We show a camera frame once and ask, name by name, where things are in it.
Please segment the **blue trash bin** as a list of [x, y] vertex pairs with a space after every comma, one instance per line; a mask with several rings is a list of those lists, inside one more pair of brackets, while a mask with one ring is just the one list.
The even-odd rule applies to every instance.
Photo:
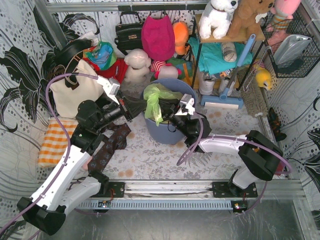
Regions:
[[[192, 89], [192, 87], [184, 81], [175, 78], [162, 78], [154, 80], [148, 85], [148, 87], [157, 83], [162, 84], [172, 92], [180, 92], [182, 94], [191, 95], [194, 98], [193, 107], [197, 106], [198, 95]], [[156, 122], [152, 119], [145, 118], [144, 120], [149, 134], [156, 142], [160, 144], [175, 145], [185, 138], [185, 135], [176, 129], [176, 127], [171, 123], [160, 123], [159, 126], [157, 126]]]

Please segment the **green plastic trash bag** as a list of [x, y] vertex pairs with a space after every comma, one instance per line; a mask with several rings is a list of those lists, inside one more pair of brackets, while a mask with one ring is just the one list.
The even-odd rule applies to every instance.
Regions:
[[153, 120], [158, 127], [164, 120], [162, 118], [161, 100], [180, 100], [183, 94], [178, 91], [171, 91], [161, 83], [152, 83], [143, 91], [143, 99], [146, 100], [144, 117]]

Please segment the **blue lint roller mop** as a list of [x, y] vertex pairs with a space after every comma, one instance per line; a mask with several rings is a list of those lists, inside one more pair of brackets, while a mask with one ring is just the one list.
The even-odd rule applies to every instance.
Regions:
[[229, 79], [227, 86], [219, 94], [215, 95], [203, 95], [200, 101], [200, 105], [204, 107], [214, 107], [214, 108], [224, 108], [224, 109], [241, 109], [244, 106], [244, 101], [241, 97], [228, 97], [228, 92], [233, 82], [236, 80], [236, 76], [240, 67], [243, 65], [244, 59], [249, 53], [254, 41], [256, 40], [256, 35], [253, 33], [248, 38], [245, 47], [238, 58], [236, 68], [234, 69], [233, 75]]

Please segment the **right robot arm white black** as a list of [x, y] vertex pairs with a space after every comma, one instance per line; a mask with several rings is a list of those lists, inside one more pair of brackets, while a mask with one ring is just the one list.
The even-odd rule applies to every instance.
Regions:
[[160, 112], [186, 137], [188, 149], [177, 161], [185, 162], [194, 152], [238, 155], [245, 166], [236, 170], [222, 191], [222, 195], [245, 196], [246, 189], [257, 180], [269, 182], [280, 173], [278, 166], [283, 162], [282, 151], [257, 130], [243, 135], [210, 134], [207, 117], [195, 112], [191, 100], [160, 99]]

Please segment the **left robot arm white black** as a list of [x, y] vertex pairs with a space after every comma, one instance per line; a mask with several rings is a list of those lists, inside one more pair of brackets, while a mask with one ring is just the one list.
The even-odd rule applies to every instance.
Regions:
[[122, 116], [129, 121], [134, 119], [146, 107], [146, 100], [125, 95], [116, 98], [106, 109], [92, 100], [82, 101], [76, 115], [78, 125], [67, 136], [68, 146], [61, 160], [31, 197], [22, 197], [17, 203], [24, 220], [52, 236], [84, 200], [94, 195], [111, 195], [109, 178], [96, 170], [73, 189], [66, 189], [103, 141], [101, 130]]

